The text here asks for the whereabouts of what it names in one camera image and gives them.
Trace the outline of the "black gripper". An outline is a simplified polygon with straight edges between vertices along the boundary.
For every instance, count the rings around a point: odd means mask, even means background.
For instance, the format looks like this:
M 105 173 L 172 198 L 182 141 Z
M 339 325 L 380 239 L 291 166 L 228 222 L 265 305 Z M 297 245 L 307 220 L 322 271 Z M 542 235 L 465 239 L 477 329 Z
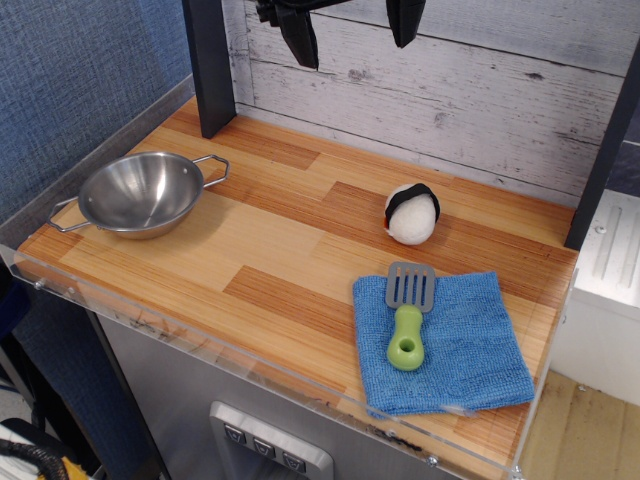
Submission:
M 348 0 L 256 0 L 259 20 L 280 26 L 285 43 L 297 62 L 306 68 L 319 67 L 317 39 L 308 12 L 345 3 Z M 425 0 L 387 0 L 389 25 L 398 48 L 417 36 Z

